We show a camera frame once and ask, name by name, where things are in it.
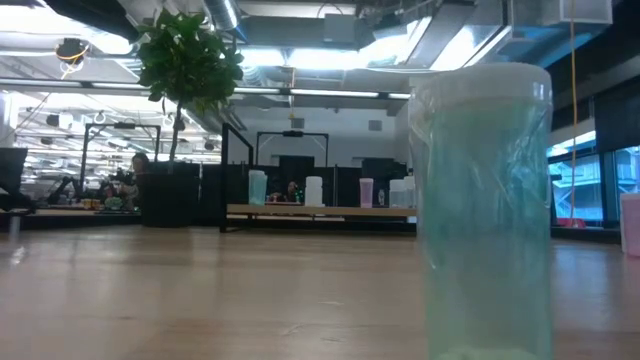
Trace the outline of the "white medicine bottle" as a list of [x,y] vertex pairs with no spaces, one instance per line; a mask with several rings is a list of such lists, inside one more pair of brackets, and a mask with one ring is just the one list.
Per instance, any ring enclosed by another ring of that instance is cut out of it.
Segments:
[[305,182],[305,205],[309,207],[323,206],[323,179],[319,176],[308,176]]

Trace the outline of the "black office partition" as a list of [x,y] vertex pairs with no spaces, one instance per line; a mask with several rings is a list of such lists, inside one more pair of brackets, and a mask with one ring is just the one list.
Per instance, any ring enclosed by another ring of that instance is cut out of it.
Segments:
[[[279,165],[256,165],[252,169],[245,161],[238,164],[228,164],[227,196],[229,204],[248,203],[248,172],[261,170],[268,176],[267,197],[279,194],[280,200],[285,202],[283,195],[287,191],[290,181],[295,181],[299,188],[300,202],[304,195],[306,178],[319,176],[323,179],[323,204],[325,206],[359,207],[359,179],[372,178],[374,180],[373,207],[389,207],[389,181],[403,179],[408,175],[406,163],[397,162],[391,158],[364,158],[356,167],[316,167],[315,159],[309,156],[285,156],[279,160]],[[221,166],[203,165],[199,205],[209,206],[214,211],[219,210],[219,187]],[[385,190],[385,206],[378,204],[379,189]]]

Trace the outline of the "black plant pot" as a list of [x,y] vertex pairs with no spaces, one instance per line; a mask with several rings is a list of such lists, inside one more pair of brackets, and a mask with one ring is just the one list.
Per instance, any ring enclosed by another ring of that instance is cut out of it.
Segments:
[[145,227],[190,226],[198,206],[200,166],[174,162],[152,162],[137,178],[141,222]]

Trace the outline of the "green artificial plant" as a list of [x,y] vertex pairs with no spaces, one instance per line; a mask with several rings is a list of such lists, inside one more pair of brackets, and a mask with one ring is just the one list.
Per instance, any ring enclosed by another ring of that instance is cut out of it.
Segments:
[[164,9],[150,24],[137,27],[147,37],[138,51],[141,62],[138,84],[149,90],[148,100],[176,105],[169,162],[175,161],[179,133],[184,130],[183,110],[218,111],[243,79],[244,61],[235,46],[227,45],[205,27],[202,13],[176,14]]

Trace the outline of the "black office chair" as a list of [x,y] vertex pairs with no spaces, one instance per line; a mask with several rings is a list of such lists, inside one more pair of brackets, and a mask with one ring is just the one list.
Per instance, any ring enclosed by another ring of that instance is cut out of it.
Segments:
[[27,154],[26,148],[0,148],[0,219],[8,221],[11,242],[19,238],[21,220],[36,213],[36,204],[21,192]]

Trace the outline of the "wooden shelf with black frame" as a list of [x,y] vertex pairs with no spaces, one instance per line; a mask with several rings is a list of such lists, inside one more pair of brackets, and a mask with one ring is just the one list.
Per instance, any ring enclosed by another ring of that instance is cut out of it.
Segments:
[[254,166],[254,148],[251,143],[244,138],[238,130],[229,123],[223,123],[221,129],[221,173],[220,173],[220,211],[219,231],[226,233],[229,227],[227,216],[229,214],[245,215],[331,215],[331,216],[367,216],[367,217],[414,217],[417,210],[413,208],[360,208],[360,207],[323,207],[323,206],[302,206],[302,205],[248,205],[229,204],[227,196],[230,191],[227,189],[227,168],[229,156],[229,138],[234,135],[240,140],[248,150],[249,168]]

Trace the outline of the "black gantry frame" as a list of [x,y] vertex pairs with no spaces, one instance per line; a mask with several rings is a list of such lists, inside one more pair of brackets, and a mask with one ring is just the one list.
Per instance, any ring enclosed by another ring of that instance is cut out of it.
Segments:
[[84,177],[86,172],[88,145],[92,141],[91,129],[94,127],[98,128],[98,131],[94,133],[95,136],[100,135],[101,132],[106,128],[114,128],[114,129],[121,129],[121,130],[135,130],[135,129],[147,129],[147,128],[154,129],[156,131],[156,134],[155,136],[151,137],[151,139],[155,140],[153,161],[154,162],[158,161],[158,155],[160,150],[160,136],[161,136],[160,125],[145,125],[145,124],[136,124],[136,123],[129,123],[129,122],[116,122],[116,123],[110,123],[110,124],[89,123],[85,126],[84,137],[83,137],[81,168],[80,168],[81,177]]
[[281,137],[291,137],[291,138],[303,138],[303,137],[323,137],[325,140],[325,145],[324,145],[324,153],[325,153],[325,157],[324,157],[324,162],[325,162],[325,167],[329,167],[329,140],[330,140],[330,135],[328,133],[311,133],[311,132],[303,132],[300,130],[286,130],[286,131],[281,131],[281,132],[276,132],[276,131],[258,131],[256,133],[256,147],[255,147],[255,155],[254,155],[254,162],[255,164],[259,164],[259,154],[260,154],[260,150],[261,150],[261,146],[266,144],[266,141],[264,143],[260,142],[260,139],[262,136],[265,135],[274,135],[274,136],[281,136]]

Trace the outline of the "black aluminium table frame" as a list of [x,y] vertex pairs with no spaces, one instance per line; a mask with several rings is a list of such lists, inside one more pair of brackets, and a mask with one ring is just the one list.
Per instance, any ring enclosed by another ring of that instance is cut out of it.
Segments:
[[[67,228],[140,225],[139,215],[45,215],[35,214],[23,217],[22,230],[58,230]],[[270,229],[300,231],[333,231],[360,233],[414,234],[416,225],[400,222],[374,221],[312,221],[312,220],[271,220],[271,219],[228,219],[226,229]],[[551,236],[558,239],[588,243],[620,245],[618,229],[552,227]]]

